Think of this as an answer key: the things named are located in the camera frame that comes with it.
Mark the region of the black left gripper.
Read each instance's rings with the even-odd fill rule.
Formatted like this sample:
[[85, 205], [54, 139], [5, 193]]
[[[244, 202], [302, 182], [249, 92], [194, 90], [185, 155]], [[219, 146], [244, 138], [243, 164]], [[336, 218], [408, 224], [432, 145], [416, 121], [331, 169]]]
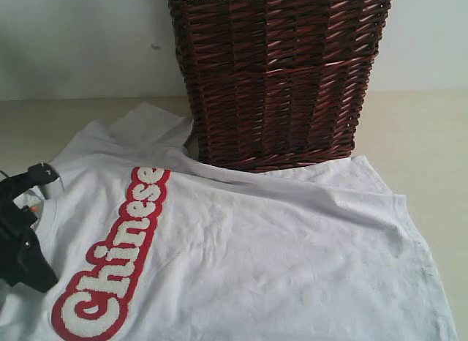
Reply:
[[1, 199], [1, 278], [9, 286], [21, 282], [47, 293], [59, 279], [45, 260], [31, 229], [36, 221], [28, 206], [19, 208], [11, 198]]

